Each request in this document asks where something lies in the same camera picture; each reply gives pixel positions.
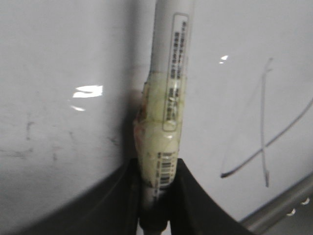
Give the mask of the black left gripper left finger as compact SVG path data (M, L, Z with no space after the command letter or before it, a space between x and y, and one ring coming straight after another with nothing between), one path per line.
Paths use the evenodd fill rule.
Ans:
M134 235L140 184L137 159L130 159L90 191L24 229L22 234Z

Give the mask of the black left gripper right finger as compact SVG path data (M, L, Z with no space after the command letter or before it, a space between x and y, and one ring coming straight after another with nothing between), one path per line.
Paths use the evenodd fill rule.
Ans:
M182 159L170 191L173 235L251 235L204 191Z

